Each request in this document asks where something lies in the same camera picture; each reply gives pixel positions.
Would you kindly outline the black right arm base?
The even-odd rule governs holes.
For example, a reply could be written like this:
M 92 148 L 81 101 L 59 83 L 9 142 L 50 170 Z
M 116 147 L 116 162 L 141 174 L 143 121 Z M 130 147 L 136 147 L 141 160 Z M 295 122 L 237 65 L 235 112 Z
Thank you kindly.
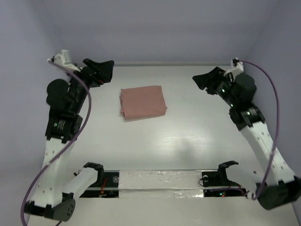
M 202 176 L 198 183 L 203 188 L 224 186 L 225 188 L 211 188 L 211 192 L 223 191 L 221 196 L 225 196 L 224 193 L 228 190 L 238 190 L 243 197 L 247 197 L 248 192 L 241 187 L 240 184 L 230 181 L 227 177 L 226 169 L 232 165 L 238 165 L 236 161 L 227 161 L 218 165 L 218 169 L 202 171 Z

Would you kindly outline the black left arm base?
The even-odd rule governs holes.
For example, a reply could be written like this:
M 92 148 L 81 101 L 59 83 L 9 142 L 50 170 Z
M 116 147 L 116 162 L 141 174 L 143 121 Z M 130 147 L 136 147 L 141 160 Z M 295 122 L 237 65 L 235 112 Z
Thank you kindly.
M 102 182 L 95 182 L 80 198 L 118 198 L 119 171 L 105 171 Z

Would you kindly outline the white foam front board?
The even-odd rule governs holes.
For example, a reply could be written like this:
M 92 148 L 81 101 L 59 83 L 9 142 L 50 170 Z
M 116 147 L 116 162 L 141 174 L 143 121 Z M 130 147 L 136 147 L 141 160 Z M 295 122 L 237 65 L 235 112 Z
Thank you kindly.
M 292 205 L 205 197 L 199 170 L 122 170 L 117 198 L 77 200 L 68 226 L 296 226 Z

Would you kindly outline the aluminium back table rail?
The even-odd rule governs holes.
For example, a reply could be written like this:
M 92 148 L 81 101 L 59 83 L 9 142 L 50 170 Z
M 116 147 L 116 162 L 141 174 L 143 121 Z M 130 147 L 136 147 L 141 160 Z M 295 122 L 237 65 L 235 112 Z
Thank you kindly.
M 115 63 L 114 66 L 230 66 L 230 63 Z

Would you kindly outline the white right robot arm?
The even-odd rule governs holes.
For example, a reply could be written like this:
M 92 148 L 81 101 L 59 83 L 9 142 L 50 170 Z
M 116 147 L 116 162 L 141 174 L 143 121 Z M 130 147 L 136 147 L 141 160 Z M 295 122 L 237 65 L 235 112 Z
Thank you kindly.
M 219 95 L 229 106 L 229 115 L 238 131 L 247 140 L 265 174 L 243 169 L 236 161 L 218 166 L 214 176 L 221 186 L 233 182 L 241 185 L 246 195 L 255 198 L 266 210 L 298 200 L 301 196 L 301 179 L 286 164 L 275 146 L 276 139 L 269 134 L 265 118 L 253 104 L 257 87 L 254 79 L 242 69 L 225 71 L 219 67 L 192 78 L 199 89 L 207 94 Z

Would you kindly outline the pink printed t-shirt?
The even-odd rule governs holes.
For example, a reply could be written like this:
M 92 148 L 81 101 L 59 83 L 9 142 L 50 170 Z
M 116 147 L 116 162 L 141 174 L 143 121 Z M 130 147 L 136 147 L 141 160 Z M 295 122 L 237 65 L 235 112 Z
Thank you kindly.
M 167 106 L 161 86 L 146 86 L 120 91 L 120 113 L 125 120 L 139 120 L 166 114 Z

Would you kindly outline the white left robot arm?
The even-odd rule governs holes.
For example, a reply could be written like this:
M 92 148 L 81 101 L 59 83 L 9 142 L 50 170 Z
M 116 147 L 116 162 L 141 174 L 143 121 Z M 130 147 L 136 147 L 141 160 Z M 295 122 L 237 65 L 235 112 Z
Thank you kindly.
M 25 215 L 35 215 L 55 220 L 68 221 L 74 213 L 76 200 L 91 185 L 99 186 L 104 181 L 101 164 L 88 162 L 70 182 L 64 175 L 67 161 L 75 141 L 85 128 L 88 118 L 80 116 L 84 102 L 92 102 L 90 89 L 112 80 L 114 61 L 101 63 L 88 58 L 78 67 L 58 57 L 48 60 L 63 70 L 69 81 L 56 79 L 47 86 L 46 102 L 49 118 L 45 132 L 46 149 L 42 169 L 28 188 L 21 204 L 20 218 L 26 225 Z

